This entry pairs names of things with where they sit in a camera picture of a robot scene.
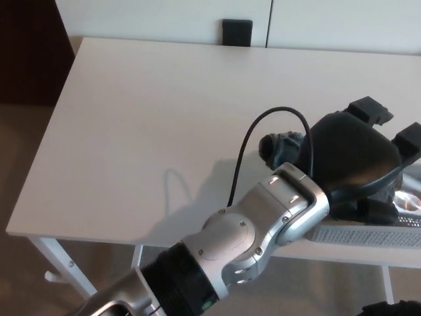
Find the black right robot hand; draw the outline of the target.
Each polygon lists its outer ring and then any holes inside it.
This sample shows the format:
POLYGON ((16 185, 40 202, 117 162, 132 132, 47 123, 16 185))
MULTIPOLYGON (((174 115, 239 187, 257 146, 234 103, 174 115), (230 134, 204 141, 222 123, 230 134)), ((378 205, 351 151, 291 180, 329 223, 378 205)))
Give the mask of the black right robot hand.
POLYGON ((366 305, 358 316, 420 316, 420 302, 403 301, 389 304, 379 302, 366 305))

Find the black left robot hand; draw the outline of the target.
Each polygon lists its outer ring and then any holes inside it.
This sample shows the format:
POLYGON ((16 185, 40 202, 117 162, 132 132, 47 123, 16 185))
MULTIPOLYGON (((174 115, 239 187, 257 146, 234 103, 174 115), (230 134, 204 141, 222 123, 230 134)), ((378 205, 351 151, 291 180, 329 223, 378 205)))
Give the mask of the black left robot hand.
POLYGON ((305 136, 295 166, 323 189, 337 220, 391 224, 397 210, 391 198, 374 199, 420 158, 420 123, 389 140, 374 125, 393 115, 371 97, 322 117, 305 136))

